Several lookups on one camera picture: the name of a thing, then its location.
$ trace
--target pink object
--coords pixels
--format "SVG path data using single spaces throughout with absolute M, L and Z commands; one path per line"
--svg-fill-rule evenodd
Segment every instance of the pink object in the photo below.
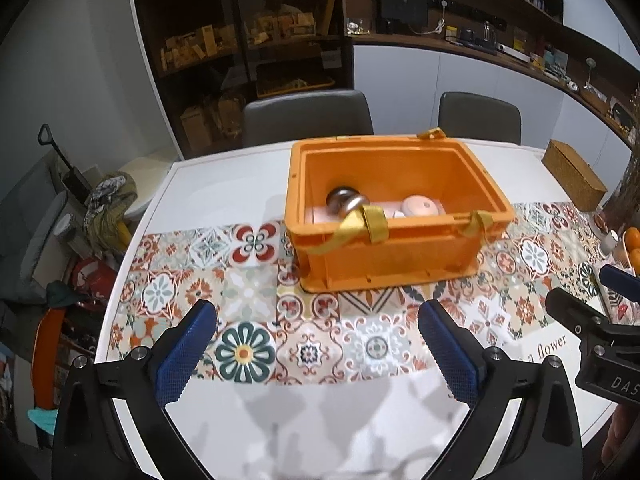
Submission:
M 422 195 L 411 195 L 402 201 L 404 216 L 436 216 L 440 214 L 437 204 Z

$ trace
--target tile pattern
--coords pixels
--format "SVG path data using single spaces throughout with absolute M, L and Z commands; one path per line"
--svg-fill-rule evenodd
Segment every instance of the tile pattern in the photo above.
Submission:
M 554 322 L 545 298 L 555 286 L 585 301 L 595 296 L 592 264 L 602 259 L 586 216 L 571 203 L 514 209 L 504 237 L 478 253 L 475 276 L 335 294 L 301 288 L 280 221 L 145 235 L 120 295 L 108 358 L 151 346 L 200 298 L 218 312 L 216 335 L 194 371 L 203 379 L 343 383 L 433 367 L 417 327 L 429 298 L 484 346 L 503 346 Z M 632 313 L 622 314 L 629 322 Z

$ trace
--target yellow strap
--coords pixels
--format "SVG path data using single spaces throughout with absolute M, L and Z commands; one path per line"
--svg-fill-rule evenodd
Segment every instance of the yellow strap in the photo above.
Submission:
M 364 205 L 351 211 L 341 222 L 335 233 L 325 243 L 308 250 L 309 254 L 327 254 L 343 246 L 359 235 L 369 233 L 372 244 L 379 244 L 389 238 L 384 210 L 377 205 Z
M 447 134 L 440 127 L 432 128 L 417 135 L 418 139 L 446 139 Z
M 482 237 L 482 243 L 487 244 L 486 231 L 494 224 L 494 217 L 488 211 L 473 211 L 471 221 L 460 229 L 460 234 L 467 238 Z

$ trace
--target metal ball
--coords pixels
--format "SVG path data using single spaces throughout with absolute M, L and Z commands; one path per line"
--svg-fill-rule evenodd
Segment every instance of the metal ball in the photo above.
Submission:
M 364 205 L 369 205 L 369 199 L 364 195 L 354 195 L 342 204 L 340 211 L 338 211 L 338 216 L 345 218 L 351 211 L 355 211 Z
M 326 196 L 326 206 L 331 214 L 337 215 L 344 204 L 352 196 L 358 195 L 358 190 L 349 186 L 340 186 L 332 189 Z

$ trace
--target cardboard box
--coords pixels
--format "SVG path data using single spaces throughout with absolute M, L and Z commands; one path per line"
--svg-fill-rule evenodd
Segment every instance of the cardboard box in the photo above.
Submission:
M 607 187 L 571 146 L 559 140 L 550 140 L 542 164 L 579 211 L 595 211 Z
M 213 139 L 207 124 L 206 114 L 201 107 L 187 108 L 180 116 L 180 120 L 189 145 L 194 152 L 208 148 L 212 144 Z
M 213 34 L 213 26 L 207 25 L 206 27 L 202 27 L 200 34 L 202 35 L 207 56 L 215 56 L 218 53 L 218 46 L 216 45 L 216 37 Z

